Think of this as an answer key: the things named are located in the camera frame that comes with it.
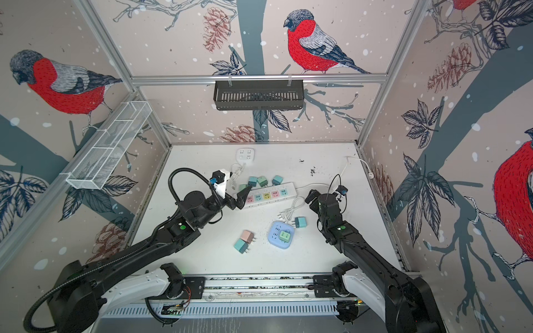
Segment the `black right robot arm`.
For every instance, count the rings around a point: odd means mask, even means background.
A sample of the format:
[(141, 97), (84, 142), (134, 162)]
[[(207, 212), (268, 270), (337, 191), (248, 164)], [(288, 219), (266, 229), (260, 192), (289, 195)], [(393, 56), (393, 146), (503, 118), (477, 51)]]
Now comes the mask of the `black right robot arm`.
[(359, 230), (344, 220), (337, 197), (311, 190), (305, 202), (318, 216), (326, 243), (348, 262), (333, 271), (334, 290), (361, 299), (384, 322), (388, 332), (445, 332), (429, 284), (397, 269), (375, 251)]

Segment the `blue rounded power strip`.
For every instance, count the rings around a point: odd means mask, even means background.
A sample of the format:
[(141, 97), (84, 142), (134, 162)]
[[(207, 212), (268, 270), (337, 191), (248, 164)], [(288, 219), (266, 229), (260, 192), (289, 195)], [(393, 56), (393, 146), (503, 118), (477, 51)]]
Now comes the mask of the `blue rounded power strip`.
[(275, 221), (269, 230), (268, 242), (281, 249), (288, 249), (293, 241), (295, 229), (290, 224)]

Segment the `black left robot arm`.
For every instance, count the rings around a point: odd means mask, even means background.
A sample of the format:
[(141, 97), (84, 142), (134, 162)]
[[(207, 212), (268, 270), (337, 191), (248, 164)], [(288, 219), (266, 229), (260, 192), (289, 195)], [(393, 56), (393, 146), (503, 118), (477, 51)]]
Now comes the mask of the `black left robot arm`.
[[(191, 173), (205, 183), (210, 197), (202, 191), (191, 191), (179, 198), (173, 186), (179, 173)], [(243, 209), (252, 189), (247, 185), (236, 196), (226, 191), (232, 173), (224, 169), (206, 178), (198, 171), (181, 167), (170, 173), (168, 187), (177, 206), (176, 212), (158, 224), (141, 242), (109, 258), (82, 265), (79, 261), (68, 264), (54, 284), (28, 310), (23, 320), (26, 332), (83, 332), (104, 313), (111, 304), (109, 292), (133, 273), (147, 265), (177, 253), (200, 237), (200, 230), (215, 224), (216, 215), (229, 207)]]

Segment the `light green plug adapter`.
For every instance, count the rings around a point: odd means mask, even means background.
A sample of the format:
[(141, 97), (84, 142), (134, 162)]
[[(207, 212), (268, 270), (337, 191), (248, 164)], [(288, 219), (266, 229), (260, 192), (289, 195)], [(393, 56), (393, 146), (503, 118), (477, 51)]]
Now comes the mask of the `light green plug adapter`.
[(279, 240), (284, 243), (290, 243), (291, 241), (291, 233), (286, 231), (281, 231), (279, 234)]

